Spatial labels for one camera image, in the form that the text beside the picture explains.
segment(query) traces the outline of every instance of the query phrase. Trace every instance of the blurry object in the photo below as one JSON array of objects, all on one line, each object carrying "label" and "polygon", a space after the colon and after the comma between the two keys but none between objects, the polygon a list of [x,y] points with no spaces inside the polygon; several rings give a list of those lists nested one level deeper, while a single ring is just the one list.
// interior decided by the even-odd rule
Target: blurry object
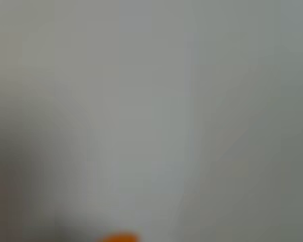
[{"label": "blurry object", "polygon": [[119,233],[111,235],[101,242],[138,242],[138,236],[133,233]]}]

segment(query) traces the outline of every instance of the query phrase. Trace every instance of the orange object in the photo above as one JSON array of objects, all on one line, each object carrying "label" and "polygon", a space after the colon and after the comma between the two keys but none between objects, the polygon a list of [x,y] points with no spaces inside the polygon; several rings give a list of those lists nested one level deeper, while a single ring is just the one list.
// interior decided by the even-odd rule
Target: orange object
[{"label": "orange object", "polygon": [[111,235],[101,242],[138,242],[138,237],[131,233],[120,233]]}]

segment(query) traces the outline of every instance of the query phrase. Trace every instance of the white wall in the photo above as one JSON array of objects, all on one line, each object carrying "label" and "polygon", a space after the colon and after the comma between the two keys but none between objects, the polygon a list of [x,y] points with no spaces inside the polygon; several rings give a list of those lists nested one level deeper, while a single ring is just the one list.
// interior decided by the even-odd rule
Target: white wall
[{"label": "white wall", "polygon": [[2,0],[3,74],[73,148],[35,165],[34,227],[303,241],[303,1]]},{"label": "white wall", "polygon": [[180,241],[303,241],[303,1],[195,1]]},{"label": "white wall", "polygon": [[54,118],[72,123],[63,124],[72,158],[36,161],[42,175],[26,202],[29,224],[57,221],[79,241],[104,227],[171,241],[183,194],[193,31],[189,1],[0,2],[1,73],[18,76],[26,100],[62,102]]}]

